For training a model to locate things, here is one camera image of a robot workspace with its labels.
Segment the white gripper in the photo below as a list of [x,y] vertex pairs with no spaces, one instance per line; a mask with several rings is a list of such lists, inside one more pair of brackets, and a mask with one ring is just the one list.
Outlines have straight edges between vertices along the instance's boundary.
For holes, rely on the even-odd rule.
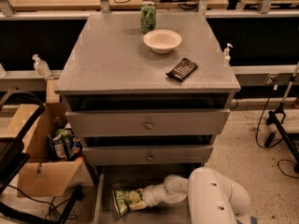
[[135,192],[139,195],[142,195],[142,200],[144,202],[140,201],[137,203],[130,203],[130,211],[143,210],[148,206],[152,207],[158,205],[159,203],[164,203],[167,197],[167,189],[165,188],[164,184],[150,185],[144,189],[136,189]]

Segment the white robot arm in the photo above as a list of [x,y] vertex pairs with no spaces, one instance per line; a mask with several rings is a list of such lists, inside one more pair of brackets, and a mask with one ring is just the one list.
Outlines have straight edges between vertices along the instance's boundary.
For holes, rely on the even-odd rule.
[[129,208],[141,210],[159,203],[180,203],[188,199],[192,224],[236,224],[250,207],[243,186],[219,172],[201,167],[188,178],[169,175],[159,185],[129,194]]

